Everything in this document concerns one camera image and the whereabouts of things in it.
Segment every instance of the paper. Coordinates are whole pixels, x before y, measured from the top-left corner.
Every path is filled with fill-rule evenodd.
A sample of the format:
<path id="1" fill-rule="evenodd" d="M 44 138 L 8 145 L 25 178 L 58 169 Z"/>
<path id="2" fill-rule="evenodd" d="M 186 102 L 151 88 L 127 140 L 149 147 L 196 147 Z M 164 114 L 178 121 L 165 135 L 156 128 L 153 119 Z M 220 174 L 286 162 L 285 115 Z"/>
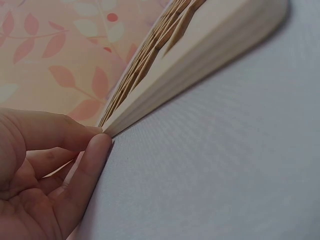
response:
<path id="1" fill-rule="evenodd" d="M 0 107 L 94 125 L 170 0 L 0 0 Z"/>

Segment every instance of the fingernail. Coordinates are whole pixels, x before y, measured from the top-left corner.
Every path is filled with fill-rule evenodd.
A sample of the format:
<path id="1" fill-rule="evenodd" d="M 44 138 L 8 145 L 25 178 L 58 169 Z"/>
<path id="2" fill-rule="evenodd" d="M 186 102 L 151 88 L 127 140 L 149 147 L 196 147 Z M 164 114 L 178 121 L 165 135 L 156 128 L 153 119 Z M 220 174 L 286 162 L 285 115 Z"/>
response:
<path id="1" fill-rule="evenodd" d="M 86 126 L 86 128 L 87 128 L 90 132 L 93 132 L 94 134 L 100 134 L 100 133 L 102 133 L 102 128 L 101 128 L 101 127 Z"/>

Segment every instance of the hand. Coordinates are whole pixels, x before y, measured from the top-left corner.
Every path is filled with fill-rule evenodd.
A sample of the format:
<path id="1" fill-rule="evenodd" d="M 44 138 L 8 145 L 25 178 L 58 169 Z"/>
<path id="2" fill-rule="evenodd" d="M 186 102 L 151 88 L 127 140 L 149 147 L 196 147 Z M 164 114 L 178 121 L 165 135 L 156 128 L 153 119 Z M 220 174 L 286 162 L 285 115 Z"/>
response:
<path id="1" fill-rule="evenodd" d="M 60 114 L 0 108 L 1 239 L 65 240 L 70 235 L 111 145 L 101 131 Z M 70 183 L 62 186 L 84 150 Z"/>

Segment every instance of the gray surface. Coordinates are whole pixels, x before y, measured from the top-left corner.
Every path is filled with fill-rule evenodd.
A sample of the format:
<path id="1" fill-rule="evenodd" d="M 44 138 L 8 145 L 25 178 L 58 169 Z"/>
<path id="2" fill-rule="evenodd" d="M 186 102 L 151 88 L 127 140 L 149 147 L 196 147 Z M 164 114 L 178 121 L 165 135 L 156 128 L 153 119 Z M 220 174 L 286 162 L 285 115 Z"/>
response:
<path id="1" fill-rule="evenodd" d="M 320 1 L 115 140 L 81 240 L 320 239 Z"/>

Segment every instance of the white leaf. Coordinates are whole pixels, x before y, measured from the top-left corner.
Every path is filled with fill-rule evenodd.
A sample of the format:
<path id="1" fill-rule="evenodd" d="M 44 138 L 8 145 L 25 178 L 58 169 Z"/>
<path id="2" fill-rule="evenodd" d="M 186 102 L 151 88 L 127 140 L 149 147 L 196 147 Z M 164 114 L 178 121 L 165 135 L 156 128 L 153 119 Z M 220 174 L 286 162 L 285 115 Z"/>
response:
<path id="1" fill-rule="evenodd" d="M 6 100 L 8 100 L 18 88 L 19 85 L 15 83 L 8 83 L 0 86 L 0 103 L 3 103 Z"/>
<path id="2" fill-rule="evenodd" d="M 77 0 L 60 0 L 62 3 L 64 4 L 68 4 L 68 3 L 72 3 L 72 2 L 75 2 Z"/>
<path id="3" fill-rule="evenodd" d="M 80 33 L 87 37 L 95 37 L 98 34 L 97 25 L 88 19 L 79 19 L 73 23 Z"/>
<path id="4" fill-rule="evenodd" d="M 101 6 L 104 11 L 110 11 L 117 6 L 117 0 L 101 0 Z"/>
<path id="5" fill-rule="evenodd" d="M 125 26 L 122 22 L 117 23 L 108 31 L 108 40 L 110 43 L 117 42 L 125 33 Z"/>
<path id="6" fill-rule="evenodd" d="M 73 7 L 74 10 L 83 17 L 92 17 L 98 15 L 99 13 L 98 8 L 91 3 L 79 2 L 75 3 Z"/>

